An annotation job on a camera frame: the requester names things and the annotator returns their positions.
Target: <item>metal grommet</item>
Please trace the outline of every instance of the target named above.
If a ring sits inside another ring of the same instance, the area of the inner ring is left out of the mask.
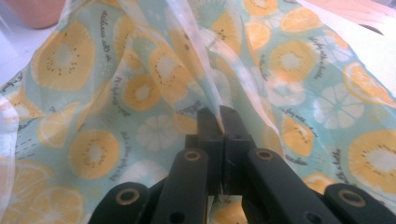
[[[120,205],[128,205],[134,203],[140,194],[137,189],[123,189],[116,196],[116,202]]]
[[[271,152],[267,151],[257,151],[256,156],[264,161],[270,161],[271,159],[274,158],[274,155]]]
[[[198,161],[201,158],[201,154],[196,151],[188,151],[184,154],[184,158],[187,161]]]
[[[355,207],[366,206],[366,201],[358,193],[355,193],[348,189],[341,189],[338,191],[338,197],[340,197],[345,203],[348,203]]]

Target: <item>kiwi slice print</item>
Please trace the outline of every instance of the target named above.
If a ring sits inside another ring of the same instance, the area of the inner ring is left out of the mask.
[[[160,91],[150,75],[133,77],[123,94],[125,104],[138,111],[152,108],[160,99]]]
[[[210,27],[217,37],[227,44],[235,54],[241,51],[241,42],[237,36],[237,29],[233,18],[228,12],[224,12]]]
[[[317,63],[318,55],[303,41],[293,40],[274,48],[270,56],[271,72],[286,82],[307,78]]]
[[[78,91],[88,81],[95,47],[85,26],[73,21],[65,31],[54,32],[33,58],[33,80],[57,91]]]
[[[191,73],[183,66],[170,47],[160,42],[148,58],[149,70],[163,98],[170,104],[187,94]]]
[[[268,16],[276,12],[277,0],[243,0],[243,6],[250,16]]]
[[[314,145],[312,131],[290,117],[284,119],[282,138],[284,143],[297,155],[307,157]]]
[[[117,19],[114,25],[114,37],[113,44],[114,50],[117,54],[117,59],[120,61],[125,50],[127,50],[127,44],[132,41],[132,33],[134,32],[134,24],[128,15],[123,15]]]
[[[396,193],[396,131],[364,133],[349,146],[349,171],[370,189]]]
[[[24,87],[21,87],[19,91],[13,92],[6,97],[17,111],[20,121],[45,116],[45,114],[29,100]]]
[[[193,45],[186,33],[182,30],[170,30],[169,34],[177,56],[187,69],[189,69],[192,74],[203,76],[205,73],[204,68],[202,67],[197,52],[193,48]]]
[[[120,145],[117,138],[105,130],[80,133],[69,148],[69,163],[76,175],[96,179],[106,175],[117,164]]]

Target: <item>lemon slice print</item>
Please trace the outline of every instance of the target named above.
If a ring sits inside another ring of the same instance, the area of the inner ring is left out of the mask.
[[[78,189],[53,186],[35,198],[21,224],[79,223],[83,215],[84,199]]]
[[[270,56],[270,70],[286,82],[307,78],[318,60],[318,55],[305,42],[293,40],[274,48]]]
[[[20,121],[45,116],[45,114],[29,100],[24,87],[21,87],[19,91],[13,92],[6,97],[17,111]]]
[[[160,91],[150,75],[133,77],[126,84],[123,94],[125,104],[139,111],[152,108],[160,99]]]
[[[163,98],[173,104],[187,94],[191,73],[165,43],[160,43],[148,58],[149,70]]]
[[[70,121],[78,103],[68,105],[64,110],[46,116],[38,123],[38,140],[49,148],[62,149],[66,140]]]
[[[283,124],[282,138],[295,154],[304,157],[311,154],[314,145],[314,134],[302,123],[286,117]]]
[[[237,35],[237,29],[233,18],[228,12],[224,12],[210,27],[217,37],[221,39],[236,54],[241,51],[241,42]]]
[[[337,33],[331,31],[331,30],[326,30],[324,31],[326,35],[331,36],[335,40],[335,44],[340,47],[341,49],[348,49],[349,45],[348,43]]]
[[[268,16],[277,10],[277,0],[243,0],[243,6],[250,16]]]
[[[246,23],[245,29],[247,38],[254,51],[265,46],[271,38],[270,28],[261,22],[254,21]]]
[[[69,162],[76,175],[96,179],[117,164],[120,146],[108,131],[88,130],[79,133],[69,148]]]
[[[128,15],[123,15],[117,19],[114,25],[114,50],[116,51],[117,58],[120,61],[127,44],[132,42],[132,33],[134,32],[134,23]]]
[[[364,185],[396,193],[396,131],[364,133],[349,146],[349,170]]]
[[[304,183],[312,190],[324,194],[327,186],[334,184],[334,181],[322,173],[314,173],[303,178]]]
[[[43,164],[15,160],[14,188],[2,223],[20,223],[30,204],[51,176],[51,169]]]
[[[290,11],[280,22],[280,29],[285,32],[302,32],[318,28],[322,25],[315,12],[305,7]]]
[[[78,91],[91,75],[95,47],[85,26],[73,21],[65,31],[54,32],[35,53],[33,79],[57,91]]]
[[[389,92],[359,63],[352,63],[344,69],[344,82],[346,88],[363,102],[387,105],[396,108],[395,100]]]

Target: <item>black clamp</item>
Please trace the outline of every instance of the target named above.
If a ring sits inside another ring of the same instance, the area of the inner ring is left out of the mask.
[[[137,183],[113,188],[89,223],[206,223],[207,196],[242,195],[248,223],[396,223],[388,208],[346,184],[309,189],[274,151],[256,148],[238,113],[220,107],[224,133],[207,109],[198,134],[187,135],[169,176],[150,189]]]

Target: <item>pink cup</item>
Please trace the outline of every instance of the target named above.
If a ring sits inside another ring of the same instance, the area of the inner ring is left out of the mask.
[[[65,0],[4,0],[28,26],[36,29],[58,22]]]

